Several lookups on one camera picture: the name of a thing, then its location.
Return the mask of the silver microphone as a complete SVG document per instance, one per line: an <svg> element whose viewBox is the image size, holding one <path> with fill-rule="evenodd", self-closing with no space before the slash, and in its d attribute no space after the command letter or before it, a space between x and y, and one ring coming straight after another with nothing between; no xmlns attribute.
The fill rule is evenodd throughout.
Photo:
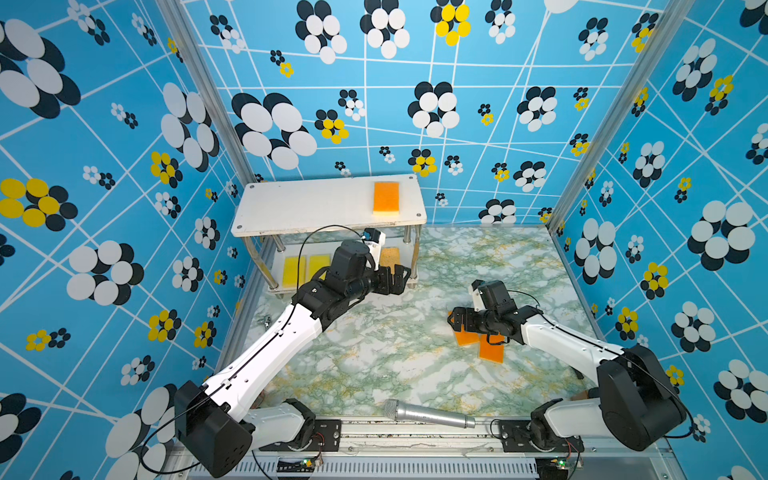
<svg viewBox="0 0 768 480"><path fill-rule="evenodd" d="M412 421L461 429L472 429L476 420L463 413L425 407L396 399L387 399L383 404L384 416L397 421Z"/></svg>

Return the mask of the white two-tier shelf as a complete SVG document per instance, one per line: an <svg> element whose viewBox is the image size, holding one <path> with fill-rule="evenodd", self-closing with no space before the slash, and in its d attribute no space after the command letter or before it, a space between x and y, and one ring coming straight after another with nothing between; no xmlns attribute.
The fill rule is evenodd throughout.
<svg viewBox="0 0 768 480"><path fill-rule="evenodd" d="M400 184L400 214L377 216L372 213L375 182ZM398 247L401 264L412 269L409 282L418 278L417 263L421 228L427 215L417 177L414 174L336 178L303 181L251 183L244 187L231 228L242 239L262 273L268 291L277 295L292 293L282 286L284 259L329 254L337 241L285 244L285 235L302 237L320 233L365 228L383 230L386 247Z"/></svg>

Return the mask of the green circuit board left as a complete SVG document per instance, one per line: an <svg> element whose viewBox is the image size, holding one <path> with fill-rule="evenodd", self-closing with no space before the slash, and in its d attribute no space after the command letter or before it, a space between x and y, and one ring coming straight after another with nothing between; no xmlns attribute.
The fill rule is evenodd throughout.
<svg viewBox="0 0 768 480"><path fill-rule="evenodd" d="M310 474L315 472L322 465L323 460L319 456L295 459L294 461L279 460L276 472Z"/></svg>

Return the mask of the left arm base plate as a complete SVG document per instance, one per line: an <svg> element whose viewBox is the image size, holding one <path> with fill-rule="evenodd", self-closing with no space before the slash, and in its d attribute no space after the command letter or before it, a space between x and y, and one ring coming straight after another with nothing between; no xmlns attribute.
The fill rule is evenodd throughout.
<svg viewBox="0 0 768 480"><path fill-rule="evenodd" d="M307 420L297 436L286 443L292 451L337 452L343 423L339 419Z"/></svg>

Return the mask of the yellow sponge back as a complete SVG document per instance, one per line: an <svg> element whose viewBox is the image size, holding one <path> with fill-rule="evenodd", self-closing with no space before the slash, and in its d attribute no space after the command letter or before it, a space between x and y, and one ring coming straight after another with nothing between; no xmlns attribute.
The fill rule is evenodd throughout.
<svg viewBox="0 0 768 480"><path fill-rule="evenodd" d="M290 256L284 259L282 286L298 288L306 282L307 259L305 256Z"/></svg>

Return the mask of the yellow sponge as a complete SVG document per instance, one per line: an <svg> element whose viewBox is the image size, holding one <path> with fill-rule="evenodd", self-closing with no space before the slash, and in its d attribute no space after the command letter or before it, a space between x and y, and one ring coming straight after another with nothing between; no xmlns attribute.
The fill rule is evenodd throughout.
<svg viewBox="0 0 768 480"><path fill-rule="evenodd" d="M284 259L282 286L298 288L306 282L307 259L305 256L290 256Z"/></svg>
<svg viewBox="0 0 768 480"><path fill-rule="evenodd" d="M321 269L328 267L331 262L329 254L316 254L309 257L308 277L313 277Z"/></svg>

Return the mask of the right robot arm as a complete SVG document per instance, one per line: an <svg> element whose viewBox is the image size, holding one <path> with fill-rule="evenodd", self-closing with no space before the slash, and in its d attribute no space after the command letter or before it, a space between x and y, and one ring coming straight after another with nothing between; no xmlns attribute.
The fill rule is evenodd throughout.
<svg viewBox="0 0 768 480"><path fill-rule="evenodd" d="M613 438L643 451L683 424L689 411L656 355L588 337L549 319L537 305L518 305L498 280L476 280L472 306L455 307L447 322L456 331L500 337L550 354L592 381L594 397L551 400L530 415L530 442L550 450L575 437Z"/></svg>

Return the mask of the orange sponge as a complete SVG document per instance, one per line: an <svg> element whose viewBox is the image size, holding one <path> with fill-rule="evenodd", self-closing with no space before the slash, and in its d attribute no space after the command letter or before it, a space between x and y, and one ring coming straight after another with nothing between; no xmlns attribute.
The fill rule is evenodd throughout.
<svg viewBox="0 0 768 480"><path fill-rule="evenodd" d="M480 338L478 357L481 360L502 364L506 337L503 335L485 335Z"/></svg>
<svg viewBox="0 0 768 480"><path fill-rule="evenodd" d="M465 330L455 332L454 336L459 347L474 345L480 341L477 333L470 333Z"/></svg>
<svg viewBox="0 0 768 480"><path fill-rule="evenodd" d="M372 213L377 216L400 214L400 184L398 182L375 182Z"/></svg>

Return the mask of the orange sponge front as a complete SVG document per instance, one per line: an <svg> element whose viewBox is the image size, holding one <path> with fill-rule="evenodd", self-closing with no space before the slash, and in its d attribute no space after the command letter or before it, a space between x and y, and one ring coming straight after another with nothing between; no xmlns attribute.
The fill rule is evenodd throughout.
<svg viewBox="0 0 768 480"><path fill-rule="evenodd" d="M480 338L478 357L481 360L502 364L506 337L503 335L485 335Z"/></svg>

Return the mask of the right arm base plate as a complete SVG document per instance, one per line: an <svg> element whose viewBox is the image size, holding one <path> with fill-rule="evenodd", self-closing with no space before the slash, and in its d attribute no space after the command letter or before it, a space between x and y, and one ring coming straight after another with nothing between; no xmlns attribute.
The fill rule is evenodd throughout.
<svg viewBox="0 0 768 480"><path fill-rule="evenodd" d="M502 445L504 453L564 454L583 453L584 443L579 437L545 439L534 442L529 420L494 419L489 426L491 435Z"/></svg>

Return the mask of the tan porous sponge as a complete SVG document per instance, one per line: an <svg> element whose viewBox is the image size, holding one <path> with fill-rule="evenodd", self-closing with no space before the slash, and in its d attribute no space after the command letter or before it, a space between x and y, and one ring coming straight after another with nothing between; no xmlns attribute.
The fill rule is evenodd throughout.
<svg viewBox="0 0 768 480"><path fill-rule="evenodd" d="M398 247L385 247L380 253L380 266L389 267L391 271L395 270L395 266L401 263L401 253Z"/></svg>

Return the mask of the aluminium front rail frame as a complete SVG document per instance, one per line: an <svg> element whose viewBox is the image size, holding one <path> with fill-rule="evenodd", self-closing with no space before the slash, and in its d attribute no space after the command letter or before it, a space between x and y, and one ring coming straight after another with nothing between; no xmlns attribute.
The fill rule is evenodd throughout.
<svg viewBox="0 0 768 480"><path fill-rule="evenodd" d="M480 417L472 429L384 417L342 421L337 452L292 451L275 443L250 451L228 474L212 477L190 453L168 467L181 479L540 479L539 458L565 459L574 465L569 479L682 479L672 449L663 442L643 452L608 438L579 437L584 452L575 455L504 453ZM279 460L319 456L323 465L310 474L277 473Z"/></svg>

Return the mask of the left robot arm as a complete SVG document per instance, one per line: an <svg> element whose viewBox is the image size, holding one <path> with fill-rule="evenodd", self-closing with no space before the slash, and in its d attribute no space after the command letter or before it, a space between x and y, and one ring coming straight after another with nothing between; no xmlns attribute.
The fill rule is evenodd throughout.
<svg viewBox="0 0 768 480"><path fill-rule="evenodd" d="M382 266L382 240L345 240L330 265L293 295L266 333L202 385L187 382L174 398L176 437L214 478L228 474L252 450L282 443L307 447L316 416L288 399L254 408L257 397L286 364L369 294L400 295L408 267Z"/></svg>

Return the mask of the circuit board right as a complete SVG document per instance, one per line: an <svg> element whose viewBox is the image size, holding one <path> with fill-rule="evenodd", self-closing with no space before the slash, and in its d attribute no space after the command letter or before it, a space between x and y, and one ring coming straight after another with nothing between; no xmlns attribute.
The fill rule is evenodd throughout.
<svg viewBox="0 0 768 480"><path fill-rule="evenodd" d="M539 458L536 469L541 480L567 480L574 472L574 465L560 458Z"/></svg>

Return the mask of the orange sponge back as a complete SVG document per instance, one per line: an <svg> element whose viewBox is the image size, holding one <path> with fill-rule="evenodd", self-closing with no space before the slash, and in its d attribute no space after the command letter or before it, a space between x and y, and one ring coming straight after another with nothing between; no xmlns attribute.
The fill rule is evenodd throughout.
<svg viewBox="0 0 768 480"><path fill-rule="evenodd" d="M400 214L400 184L398 182L375 182L372 213L377 216Z"/></svg>

